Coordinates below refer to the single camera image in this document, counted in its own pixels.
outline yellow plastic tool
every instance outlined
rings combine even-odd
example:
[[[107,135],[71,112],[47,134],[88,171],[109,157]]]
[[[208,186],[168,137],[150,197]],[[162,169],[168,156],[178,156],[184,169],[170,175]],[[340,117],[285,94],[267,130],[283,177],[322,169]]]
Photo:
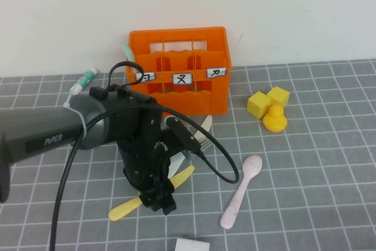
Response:
[[[178,188],[181,184],[183,184],[189,178],[189,176],[193,173],[193,171],[194,171],[194,166],[188,166],[187,168],[182,170],[180,173],[170,178],[174,188]],[[131,211],[139,207],[141,204],[142,204],[142,201],[140,197],[137,196],[113,208],[108,213],[108,218],[114,222],[117,220],[120,220],[121,218],[128,215]]]

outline yellow cube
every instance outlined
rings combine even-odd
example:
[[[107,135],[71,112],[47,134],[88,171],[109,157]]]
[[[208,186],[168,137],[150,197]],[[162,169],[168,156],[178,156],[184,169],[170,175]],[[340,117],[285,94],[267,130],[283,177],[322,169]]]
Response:
[[[276,86],[273,87],[270,92],[268,92],[267,96],[271,98],[272,104],[278,104],[285,107],[288,103],[290,93]]]
[[[247,111],[257,119],[262,118],[271,105],[271,98],[258,91],[248,99]]]

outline spoon handle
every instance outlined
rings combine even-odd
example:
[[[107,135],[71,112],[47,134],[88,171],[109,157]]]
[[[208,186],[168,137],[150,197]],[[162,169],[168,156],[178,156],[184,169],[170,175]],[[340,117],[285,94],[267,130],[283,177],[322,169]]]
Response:
[[[222,218],[221,218],[221,227],[224,229],[231,229],[234,225],[234,222],[236,220],[236,216],[239,212],[241,201],[243,201],[244,194],[247,190],[248,183],[250,179],[243,179],[241,181],[241,184],[237,191],[235,192],[235,195],[230,201],[230,204],[224,211]]]

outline orange crate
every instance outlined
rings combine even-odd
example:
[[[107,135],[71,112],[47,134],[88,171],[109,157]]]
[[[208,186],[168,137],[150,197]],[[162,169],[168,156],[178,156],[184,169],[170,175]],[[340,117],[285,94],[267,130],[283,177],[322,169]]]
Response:
[[[190,42],[191,49],[166,50],[172,42]],[[206,50],[195,49],[203,42]],[[152,52],[153,44],[161,50]],[[185,115],[227,113],[232,65],[224,27],[133,31],[129,46],[145,71],[144,82],[133,90]],[[126,67],[129,82],[138,78],[136,72]]]

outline white cable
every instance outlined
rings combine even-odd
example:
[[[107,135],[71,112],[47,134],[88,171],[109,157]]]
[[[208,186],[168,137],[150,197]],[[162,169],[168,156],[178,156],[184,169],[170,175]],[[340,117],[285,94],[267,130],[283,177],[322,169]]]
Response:
[[[83,138],[85,138],[86,133],[88,132],[88,130],[86,128],[85,119],[83,118],[82,114],[79,111],[77,111],[76,109],[71,108],[71,105],[69,104],[69,101],[70,101],[71,97],[72,97],[72,94],[70,93],[68,95],[68,98],[66,99],[66,102],[64,102],[63,107],[66,108],[66,109],[69,109],[69,110],[71,110],[71,111],[73,111],[75,113],[77,113],[80,116],[80,119],[81,119],[81,122],[82,122],[82,127],[83,127]]]

